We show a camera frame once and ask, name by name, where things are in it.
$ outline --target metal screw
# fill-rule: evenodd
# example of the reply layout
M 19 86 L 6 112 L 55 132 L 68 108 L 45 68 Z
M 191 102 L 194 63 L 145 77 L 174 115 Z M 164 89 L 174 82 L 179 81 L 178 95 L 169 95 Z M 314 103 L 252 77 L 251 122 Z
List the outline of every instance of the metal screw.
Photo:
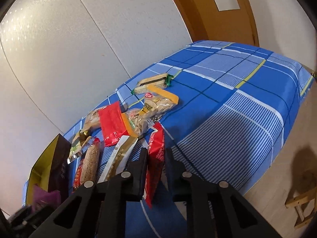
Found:
M 122 177 L 122 178 L 128 178 L 128 177 L 130 177 L 130 176 L 131 176 L 130 172 L 123 172 L 123 173 L 121 174 L 121 177 Z
M 85 183 L 84 183 L 84 186 L 86 187 L 86 188 L 90 188 L 90 187 L 92 187 L 94 185 L 94 182 L 93 181 L 86 181 Z
M 226 181 L 221 181 L 221 182 L 219 183 L 219 186 L 220 186 L 221 188 L 228 188 L 228 187 L 229 187 L 229 184 L 228 184 Z
M 182 176 L 184 178 L 190 178 L 192 176 L 191 172 L 183 172 Z

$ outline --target white wall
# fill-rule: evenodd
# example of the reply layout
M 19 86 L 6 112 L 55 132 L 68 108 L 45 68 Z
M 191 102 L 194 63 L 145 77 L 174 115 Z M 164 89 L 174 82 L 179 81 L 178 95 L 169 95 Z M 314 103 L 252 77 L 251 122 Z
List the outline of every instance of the white wall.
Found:
M 9 214 L 59 132 L 191 43 L 173 0 L 16 0 L 0 40 L 0 207 Z
M 0 207 L 13 214 L 31 167 L 59 133 L 15 78 L 0 46 Z
M 3 211 L 2 211 L 2 213 L 4 214 L 4 216 L 5 216 L 6 219 L 8 219 L 8 218 L 10 217 L 7 213 L 5 213 L 5 212 L 3 212 Z
M 249 0 L 260 46 L 316 70 L 316 31 L 297 0 Z

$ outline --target wall panel seam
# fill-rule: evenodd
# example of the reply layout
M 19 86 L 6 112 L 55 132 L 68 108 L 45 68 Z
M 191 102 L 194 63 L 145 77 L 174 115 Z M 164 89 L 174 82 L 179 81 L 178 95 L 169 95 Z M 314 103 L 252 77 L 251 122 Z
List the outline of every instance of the wall panel seam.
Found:
M 17 80 L 18 83 L 20 84 L 21 88 L 22 88 L 22 89 L 24 90 L 24 92 L 26 93 L 26 95 L 27 95 L 27 96 L 29 97 L 29 99 L 33 102 L 33 104 L 36 106 L 36 108 L 39 109 L 39 111 L 61 132 L 62 135 L 64 135 L 64 132 L 62 132 L 61 129 L 60 129 L 59 127 L 57 127 L 56 124 L 53 123 L 53 122 L 50 120 L 50 118 L 48 118 L 48 116 L 38 107 L 38 105 L 34 102 L 34 100 L 30 97 L 30 95 L 26 92 L 25 88 L 22 86 L 21 82 L 20 82 L 19 79 L 17 78 L 15 72 L 13 71 L 13 69 L 12 69 L 12 67 L 11 67 L 11 65 L 10 65 L 10 63 L 9 63 L 9 60 L 8 60 L 8 58 L 7 58 L 7 55 L 6 55 L 5 51 L 4 51 L 4 47 L 3 47 L 3 45 L 2 45 L 1 38 L 0 38 L 0 46 L 2 47 L 2 50 L 3 50 L 3 53 L 4 53 L 4 57 L 5 57 L 5 59 L 7 60 L 8 65 L 9 65 L 9 67 L 10 67 L 10 69 L 11 69 L 11 71 L 12 71 L 14 77 L 16 78 L 16 80 Z
M 114 55 L 116 56 L 116 58 L 118 59 L 118 61 L 120 62 L 120 64 L 122 65 L 123 69 L 126 71 L 126 74 L 128 74 L 129 78 L 131 78 L 132 76 L 128 73 L 128 71 L 126 70 L 126 68 L 123 66 L 123 63 L 121 62 L 121 60 L 119 59 L 118 55 L 115 53 L 115 51 L 113 50 L 113 48 L 111 47 L 111 45 L 109 44 L 108 40 L 106 39 L 105 35 L 102 33 L 101 29 L 99 28 L 97 22 L 94 20 L 94 18 L 92 17 L 92 15 L 90 14 L 90 12 L 88 11 L 87 7 L 85 6 L 84 2 L 82 0 L 80 0 L 81 4 L 83 5 L 83 7 L 85 8 L 85 10 L 87 11 L 87 13 L 89 14 L 90 18 L 93 20 L 93 22 L 95 23 L 96 27 L 98 28 L 99 32 L 101 33 L 101 35 L 103 36 L 103 38 L 105 39 L 105 41 L 107 42 L 107 44 L 109 45 L 110 49 L 112 50 L 112 52 L 114 53 Z

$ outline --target wooden floor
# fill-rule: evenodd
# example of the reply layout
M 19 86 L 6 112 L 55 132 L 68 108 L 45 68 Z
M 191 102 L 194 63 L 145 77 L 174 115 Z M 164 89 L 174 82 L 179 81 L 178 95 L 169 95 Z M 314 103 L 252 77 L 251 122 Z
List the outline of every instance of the wooden floor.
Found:
M 295 230 L 295 208 L 286 209 L 288 197 L 316 185 L 317 174 L 317 84 L 314 83 L 299 109 L 288 139 L 270 169 L 246 193 L 245 198 L 283 238 L 300 237 L 305 227 Z M 308 216 L 313 201 L 304 211 Z

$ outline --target wafer bar package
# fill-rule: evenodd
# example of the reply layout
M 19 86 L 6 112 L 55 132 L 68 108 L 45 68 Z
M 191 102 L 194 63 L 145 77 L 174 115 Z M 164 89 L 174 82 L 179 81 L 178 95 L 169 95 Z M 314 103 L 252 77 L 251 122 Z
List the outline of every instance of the wafer bar package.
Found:
M 172 75 L 167 73 L 159 74 L 150 78 L 140 80 L 136 87 L 132 90 L 132 94 L 141 94 L 148 91 L 148 85 L 152 85 L 161 89 L 168 87 L 171 84 Z

